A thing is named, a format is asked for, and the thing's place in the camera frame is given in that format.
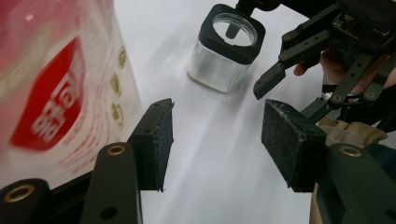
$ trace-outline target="white table surface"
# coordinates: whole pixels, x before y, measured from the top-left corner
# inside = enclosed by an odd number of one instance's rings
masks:
[[[319,96],[319,66],[287,77],[257,101],[254,82],[277,60],[280,37],[306,20],[280,6],[254,10],[266,29],[262,51],[238,88],[213,91],[187,65],[201,23],[224,0],[117,0],[116,12],[144,109],[175,102],[174,138],[164,193],[142,191],[145,224],[308,223],[311,194],[294,193],[261,143],[264,99],[302,110]]]

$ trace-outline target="finger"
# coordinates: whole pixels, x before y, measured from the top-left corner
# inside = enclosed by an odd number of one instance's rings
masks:
[[[384,88],[396,85],[396,68],[389,74],[388,80],[384,85]]]
[[[324,76],[332,83],[338,84],[344,78],[346,70],[341,64],[339,54],[331,49],[326,49],[320,54],[320,64]]]
[[[297,65],[294,68],[294,75],[296,76],[301,76],[305,74],[306,69],[304,69],[304,66],[302,63],[297,63]]]

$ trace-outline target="gold logo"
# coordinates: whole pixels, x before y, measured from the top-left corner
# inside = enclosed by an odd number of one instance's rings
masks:
[[[119,52],[119,67],[123,68],[126,64],[126,50],[125,47],[122,47]]]
[[[120,81],[119,81],[119,75],[116,73],[113,74],[113,77],[111,78],[111,87],[118,96],[121,95],[121,87],[120,87]]]
[[[120,104],[111,104],[111,112],[113,119],[119,124],[119,127],[123,128],[123,113]]]

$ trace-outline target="plastic bag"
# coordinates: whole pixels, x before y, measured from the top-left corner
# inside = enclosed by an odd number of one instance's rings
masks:
[[[57,187],[127,140],[143,111],[113,1],[3,1],[0,106],[0,188]]]

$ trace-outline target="clear glass container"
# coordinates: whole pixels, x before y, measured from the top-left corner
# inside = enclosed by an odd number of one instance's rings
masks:
[[[246,47],[257,40],[257,33],[249,21],[232,14],[221,13],[213,20],[213,27],[230,48]],[[198,39],[188,68],[189,76],[217,91],[229,92],[236,88],[249,64],[242,64],[207,48]]]

